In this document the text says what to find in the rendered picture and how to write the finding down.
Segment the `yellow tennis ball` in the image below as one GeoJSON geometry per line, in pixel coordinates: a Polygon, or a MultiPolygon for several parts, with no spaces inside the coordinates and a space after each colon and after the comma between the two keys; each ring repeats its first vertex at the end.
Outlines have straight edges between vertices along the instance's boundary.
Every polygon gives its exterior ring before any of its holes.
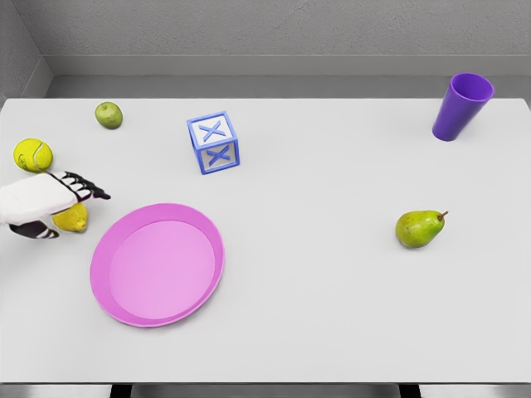
{"type": "Polygon", "coordinates": [[[53,163],[51,147],[37,138],[26,138],[13,149],[15,164],[26,172],[45,172],[53,163]]]}

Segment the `green pear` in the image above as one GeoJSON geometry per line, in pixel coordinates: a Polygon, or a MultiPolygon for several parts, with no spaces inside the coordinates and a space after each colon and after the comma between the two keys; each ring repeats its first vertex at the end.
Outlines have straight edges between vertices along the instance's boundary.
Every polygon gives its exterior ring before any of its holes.
{"type": "Polygon", "coordinates": [[[431,243],[445,226],[447,211],[409,211],[401,215],[395,225],[399,242],[410,249],[431,243]]]}

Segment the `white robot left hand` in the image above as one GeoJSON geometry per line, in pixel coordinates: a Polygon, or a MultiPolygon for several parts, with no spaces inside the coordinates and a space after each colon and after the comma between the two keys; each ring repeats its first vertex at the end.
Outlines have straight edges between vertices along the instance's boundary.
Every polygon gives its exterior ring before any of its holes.
{"type": "Polygon", "coordinates": [[[110,195],[73,172],[42,172],[0,187],[0,226],[33,240],[55,239],[59,233],[43,221],[91,198],[110,195]]]}

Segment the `pink round plate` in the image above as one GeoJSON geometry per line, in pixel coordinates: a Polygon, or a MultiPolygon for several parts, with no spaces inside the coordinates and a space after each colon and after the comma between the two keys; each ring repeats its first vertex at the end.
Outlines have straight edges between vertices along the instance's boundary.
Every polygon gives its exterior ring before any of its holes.
{"type": "Polygon", "coordinates": [[[217,288],[225,248],[216,225],[181,204],[141,207],[102,236],[90,263],[90,286],[100,307],[138,328],[180,321],[217,288]]]}

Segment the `purple plastic cup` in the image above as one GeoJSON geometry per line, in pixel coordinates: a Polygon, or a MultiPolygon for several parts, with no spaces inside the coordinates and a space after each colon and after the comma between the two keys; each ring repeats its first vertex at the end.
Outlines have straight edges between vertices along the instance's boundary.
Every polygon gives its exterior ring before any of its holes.
{"type": "Polygon", "coordinates": [[[456,140],[493,96],[494,86],[486,77],[471,72],[453,75],[432,126],[432,134],[442,141],[456,140]]]}

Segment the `green apple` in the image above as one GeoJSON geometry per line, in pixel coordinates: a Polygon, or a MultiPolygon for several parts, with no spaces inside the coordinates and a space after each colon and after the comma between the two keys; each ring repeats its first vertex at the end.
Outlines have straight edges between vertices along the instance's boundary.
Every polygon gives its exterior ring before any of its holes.
{"type": "Polygon", "coordinates": [[[110,101],[105,101],[96,106],[95,117],[97,122],[106,129],[117,129],[123,122],[123,113],[120,107],[110,101]]]}

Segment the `blue letter block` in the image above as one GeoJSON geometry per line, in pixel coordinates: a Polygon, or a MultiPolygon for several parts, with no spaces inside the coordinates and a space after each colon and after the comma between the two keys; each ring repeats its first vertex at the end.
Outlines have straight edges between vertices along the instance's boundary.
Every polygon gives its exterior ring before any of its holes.
{"type": "Polygon", "coordinates": [[[240,165],[238,137],[226,111],[189,119],[187,126],[201,174],[240,165]]]}

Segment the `yellow lemon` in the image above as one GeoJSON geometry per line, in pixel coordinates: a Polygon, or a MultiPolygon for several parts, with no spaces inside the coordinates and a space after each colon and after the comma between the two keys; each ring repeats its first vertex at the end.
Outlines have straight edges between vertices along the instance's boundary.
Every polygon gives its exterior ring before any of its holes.
{"type": "Polygon", "coordinates": [[[70,208],[51,217],[52,222],[62,231],[81,233],[88,225],[89,212],[86,206],[76,203],[70,208]]]}

